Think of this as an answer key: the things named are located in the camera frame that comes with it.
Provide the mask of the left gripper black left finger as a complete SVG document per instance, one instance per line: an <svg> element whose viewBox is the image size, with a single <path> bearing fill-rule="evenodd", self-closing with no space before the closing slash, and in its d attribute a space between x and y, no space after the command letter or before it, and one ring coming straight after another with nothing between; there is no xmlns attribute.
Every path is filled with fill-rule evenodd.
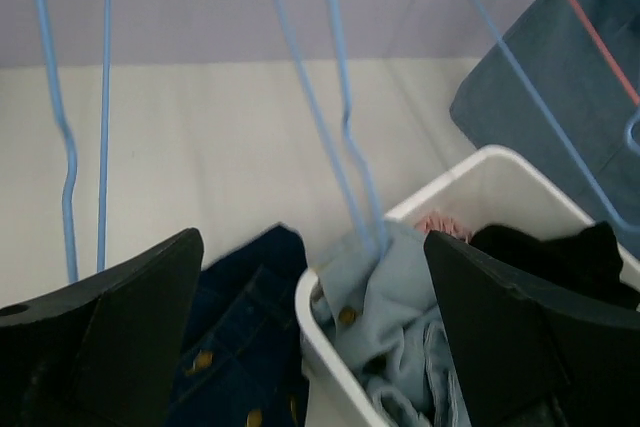
<svg viewBox="0 0 640 427"><path fill-rule="evenodd" d="M2 425L163 425L202 259L187 228L2 308Z"/></svg>

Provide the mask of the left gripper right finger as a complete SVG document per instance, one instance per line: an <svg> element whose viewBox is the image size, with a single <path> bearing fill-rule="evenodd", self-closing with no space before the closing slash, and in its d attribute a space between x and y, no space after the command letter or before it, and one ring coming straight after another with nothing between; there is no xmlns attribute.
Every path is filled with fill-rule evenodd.
<svg viewBox="0 0 640 427"><path fill-rule="evenodd" d="M472 425L638 425L638 312L441 232L424 253Z"/></svg>

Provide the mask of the black skirt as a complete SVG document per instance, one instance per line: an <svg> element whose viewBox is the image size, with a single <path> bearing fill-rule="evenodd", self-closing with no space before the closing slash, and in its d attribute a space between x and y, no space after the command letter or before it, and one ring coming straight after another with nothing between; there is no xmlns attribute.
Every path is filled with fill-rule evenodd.
<svg viewBox="0 0 640 427"><path fill-rule="evenodd" d="M614 231L606 222L550 240L492 224L477 231L470 245L581 295L631 310L639 306L639 292L620 280L623 259Z"/></svg>

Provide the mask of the dark blue denim skirt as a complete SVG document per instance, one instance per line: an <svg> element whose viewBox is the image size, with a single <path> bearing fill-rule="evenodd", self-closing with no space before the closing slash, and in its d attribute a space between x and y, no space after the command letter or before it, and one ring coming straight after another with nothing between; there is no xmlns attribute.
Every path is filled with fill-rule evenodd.
<svg viewBox="0 0 640 427"><path fill-rule="evenodd" d="M167 425L304 425L295 291L306 268L299 234L276 224L201 272Z"/></svg>

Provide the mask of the pink skirt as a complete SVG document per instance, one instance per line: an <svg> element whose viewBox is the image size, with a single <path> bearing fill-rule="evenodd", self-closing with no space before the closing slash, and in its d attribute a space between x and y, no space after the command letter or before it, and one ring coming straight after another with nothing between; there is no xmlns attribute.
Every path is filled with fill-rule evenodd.
<svg viewBox="0 0 640 427"><path fill-rule="evenodd" d="M443 232L463 242L469 242L473 237L473 231L455 220L450 216L443 215L439 212L431 212L421 218L416 224L415 229L423 232L425 235L432 231Z"/></svg>

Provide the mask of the light blue denim skirt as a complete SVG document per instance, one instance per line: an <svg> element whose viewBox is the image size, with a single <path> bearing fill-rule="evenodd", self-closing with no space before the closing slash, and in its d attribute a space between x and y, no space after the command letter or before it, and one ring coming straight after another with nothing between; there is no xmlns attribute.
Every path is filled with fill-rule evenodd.
<svg viewBox="0 0 640 427"><path fill-rule="evenodd" d="M316 321L390 426L468 426L429 268L425 236L385 224L384 254L349 234L325 253Z"/></svg>

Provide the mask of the pink wire hanger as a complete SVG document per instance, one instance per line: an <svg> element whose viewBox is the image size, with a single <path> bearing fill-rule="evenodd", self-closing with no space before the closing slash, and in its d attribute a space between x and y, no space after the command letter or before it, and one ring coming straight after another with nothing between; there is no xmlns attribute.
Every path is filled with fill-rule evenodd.
<svg viewBox="0 0 640 427"><path fill-rule="evenodd" d="M593 24L589 20L586 12L584 11L583 7L581 6L581 4L579 2L579 0L566 0L566 1L571 6L573 12L575 13L577 18L579 19L581 25L583 26L583 28L588 33L588 35L591 38L592 42L594 43L594 45L596 46L596 48L598 49L598 51L602 55L603 59L605 60L606 64L608 65L608 67L611 69L613 75L620 82L621 86L623 87L624 91L626 92L626 94L631 99L632 103L636 107L638 107L639 106L639 94L636 92L636 90L634 89L633 85L628 80L627 76L625 75L623 69L620 67L618 62L615 60L614 56L611 54L611 52L607 48L605 42L602 40L602 38L598 34L597 30L595 29L595 27L593 26Z"/></svg>

